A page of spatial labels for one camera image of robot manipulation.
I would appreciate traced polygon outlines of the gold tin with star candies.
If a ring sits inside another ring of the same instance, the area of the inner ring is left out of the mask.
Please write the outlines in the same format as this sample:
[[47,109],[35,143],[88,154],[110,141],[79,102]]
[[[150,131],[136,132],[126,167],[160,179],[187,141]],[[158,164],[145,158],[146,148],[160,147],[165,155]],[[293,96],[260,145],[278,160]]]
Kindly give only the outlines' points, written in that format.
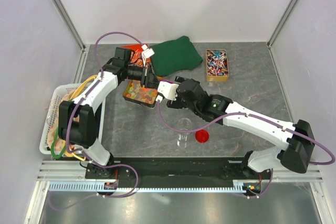
[[127,85],[123,98],[131,103],[142,105],[148,108],[154,108],[158,92],[156,89],[144,88],[140,81],[131,80]]

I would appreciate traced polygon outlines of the magenta plastic scoop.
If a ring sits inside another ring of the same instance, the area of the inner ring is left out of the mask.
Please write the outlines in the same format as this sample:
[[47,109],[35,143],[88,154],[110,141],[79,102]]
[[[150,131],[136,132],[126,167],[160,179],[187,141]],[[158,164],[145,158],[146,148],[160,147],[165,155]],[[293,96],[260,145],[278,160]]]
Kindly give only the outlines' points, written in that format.
[[168,82],[168,83],[176,84],[176,82],[174,82],[174,81],[170,81],[170,80],[166,80],[166,79],[159,79],[159,81],[164,81],[164,82]]

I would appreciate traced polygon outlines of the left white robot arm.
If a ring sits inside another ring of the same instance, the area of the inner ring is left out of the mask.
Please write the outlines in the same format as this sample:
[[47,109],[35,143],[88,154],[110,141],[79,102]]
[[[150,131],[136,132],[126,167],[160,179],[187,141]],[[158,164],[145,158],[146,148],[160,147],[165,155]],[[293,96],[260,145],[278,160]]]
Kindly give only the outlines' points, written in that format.
[[58,136],[65,140],[67,152],[81,151],[97,165],[97,173],[103,178],[114,175],[115,165],[113,155],[99,142],[100,122],[96,112],[124,80],[138,81],[149,89],[159,87],[159,79],[145,63],[136,65],[135,55],[131,48],[118,47],[83,93],[59,105]]

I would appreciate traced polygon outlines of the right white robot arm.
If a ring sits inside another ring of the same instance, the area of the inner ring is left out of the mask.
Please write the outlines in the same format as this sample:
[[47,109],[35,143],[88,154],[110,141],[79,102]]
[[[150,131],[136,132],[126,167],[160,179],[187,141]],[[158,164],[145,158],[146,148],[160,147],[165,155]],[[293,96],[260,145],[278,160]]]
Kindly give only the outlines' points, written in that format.
[[208,123],[235,127],[273,144],[272,148],[246,154],[245,162],[240,166],[245,178],[254,178],[258,173],[276,167],[299,174],[307,171],[315,147],[308,122],[292,123],[256,113],[230,98],[208,94],[194,79],[183,78],[179,83],[161,81],[159,92],[168,100],[169,108],[189,109]]

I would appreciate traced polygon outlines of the orange plastic candy box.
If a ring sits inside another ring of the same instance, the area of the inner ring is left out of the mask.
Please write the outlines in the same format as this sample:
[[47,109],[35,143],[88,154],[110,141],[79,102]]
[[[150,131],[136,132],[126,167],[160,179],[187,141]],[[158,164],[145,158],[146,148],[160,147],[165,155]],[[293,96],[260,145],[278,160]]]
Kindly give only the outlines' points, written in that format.
[[129,66],[136,66],[136,67],[150,67],[151,64],[151,58],[147,59],[146,65],[143,65],[142,58],[141,58],[141,44],[133,44],[133,45],[126,45],[122,46],[121,48],[124,50],[124,60],[123,60],[123,66],[129,67]]

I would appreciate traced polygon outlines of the clear glass jar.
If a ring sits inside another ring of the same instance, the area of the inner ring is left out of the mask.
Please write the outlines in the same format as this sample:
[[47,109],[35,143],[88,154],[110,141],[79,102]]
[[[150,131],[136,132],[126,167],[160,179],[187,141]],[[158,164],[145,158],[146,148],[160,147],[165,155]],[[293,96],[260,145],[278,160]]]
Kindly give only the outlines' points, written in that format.
[[190,134],[187,131],[192,129],[192,121],[189,118],[179,119],[177,129],[182,131],[178,133],[177,145],[181,148],[186,148],[187,138]]

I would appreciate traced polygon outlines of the folded green cloth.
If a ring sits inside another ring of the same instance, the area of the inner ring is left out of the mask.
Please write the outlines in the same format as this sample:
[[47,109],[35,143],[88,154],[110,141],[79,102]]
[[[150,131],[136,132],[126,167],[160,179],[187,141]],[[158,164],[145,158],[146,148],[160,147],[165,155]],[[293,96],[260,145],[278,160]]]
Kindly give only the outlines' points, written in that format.
[[203,58],[188,36],[152,45],[154,55],[151,62],[157,76],[166,77],[180,70],[193,70]]

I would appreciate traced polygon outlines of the gold tin with lollipops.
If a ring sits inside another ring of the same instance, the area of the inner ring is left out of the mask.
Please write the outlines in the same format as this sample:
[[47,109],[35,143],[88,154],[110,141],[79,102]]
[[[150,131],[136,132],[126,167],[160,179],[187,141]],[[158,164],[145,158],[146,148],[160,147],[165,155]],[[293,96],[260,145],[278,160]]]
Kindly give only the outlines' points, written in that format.
[[229,64],[225,49],[206,50],[206,80],[208,82],[226,82],[229,78]]

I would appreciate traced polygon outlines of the red jar lid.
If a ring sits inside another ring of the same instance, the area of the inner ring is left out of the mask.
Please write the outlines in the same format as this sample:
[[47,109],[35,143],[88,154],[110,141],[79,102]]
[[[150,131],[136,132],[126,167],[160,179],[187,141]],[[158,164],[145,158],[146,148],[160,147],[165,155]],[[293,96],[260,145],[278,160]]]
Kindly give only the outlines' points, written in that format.
[[209,140],[209,133],[206,130],[199,130],[195,133],[195,139],[199,143],[206,143]]

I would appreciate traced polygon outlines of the white plastic basket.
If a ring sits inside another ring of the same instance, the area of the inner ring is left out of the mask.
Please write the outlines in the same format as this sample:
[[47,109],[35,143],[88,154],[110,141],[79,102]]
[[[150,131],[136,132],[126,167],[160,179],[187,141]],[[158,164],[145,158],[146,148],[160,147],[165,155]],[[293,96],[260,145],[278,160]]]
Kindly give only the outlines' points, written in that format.
[[[51,154],[50,147],[54,141],[55,133],[56,133],[56,123],[55,120],[58,119],[58,107],[61,102],[61,100],[64,98],[64,96],[73,93],[81,83],[71,83],[66,85],[58,86],[52,95],[52,98],[50,100],[50,105],[48,108],[47,117],[44,124],[44,129],[42,132],[40,144],[39,144],[39,150],[42,154],[49,155]],[[99,119],[99,135],[98,135],[98,141],[102,142],[102,128],[103,128],[103,121],[104,121],[104,111],[105,111],[105,105],[106,100],[104,100],[101,104],[101,112],[98,113]],[[57,140],[57,143],[55,144],[55,155],[59,155],[59,153],[62,150],[62,143],[63,140]]]

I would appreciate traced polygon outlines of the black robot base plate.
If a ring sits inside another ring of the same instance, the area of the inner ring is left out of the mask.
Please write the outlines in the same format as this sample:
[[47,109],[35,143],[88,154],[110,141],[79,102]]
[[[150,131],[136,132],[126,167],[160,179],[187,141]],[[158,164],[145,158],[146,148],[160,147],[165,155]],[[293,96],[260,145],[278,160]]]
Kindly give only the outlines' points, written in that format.
[[271,171],[254,172],[242,157],[122,157],[109,161],[103,169],[117,171],[118,178],[128,177],[131,167],[138,176],[218,177],[224,180],[267,180]]

